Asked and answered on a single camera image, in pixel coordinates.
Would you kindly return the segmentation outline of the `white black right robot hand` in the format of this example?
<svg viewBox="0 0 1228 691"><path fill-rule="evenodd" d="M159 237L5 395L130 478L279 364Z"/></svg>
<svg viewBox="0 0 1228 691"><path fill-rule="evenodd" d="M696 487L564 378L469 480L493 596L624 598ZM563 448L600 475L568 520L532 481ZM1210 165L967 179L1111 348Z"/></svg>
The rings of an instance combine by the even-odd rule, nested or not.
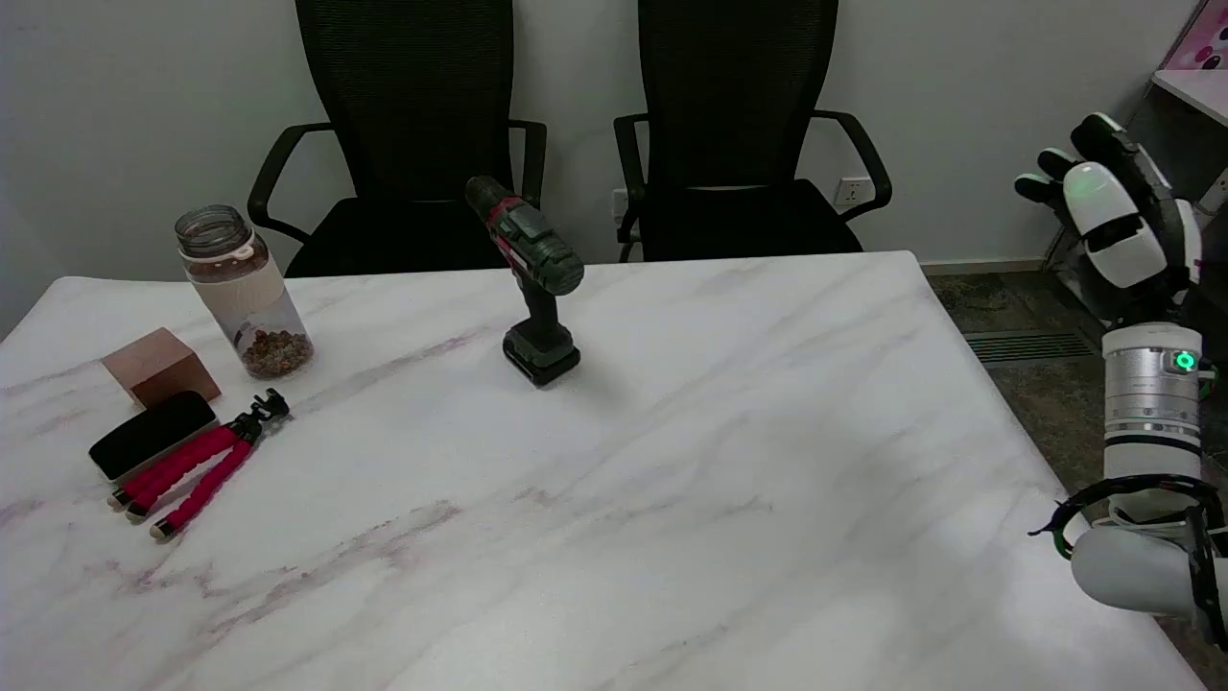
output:
<svg viewBox="0 0 1228 691"><path fill-rule="evenodd" d="M1199 288L1203 241L1192 203L1176 196L1144 146L1094 112L1070 135L1077 153L1044 149L1014 191L1046 206L1083 249L1079 287L1114 326L1181 322Z"/></svg>

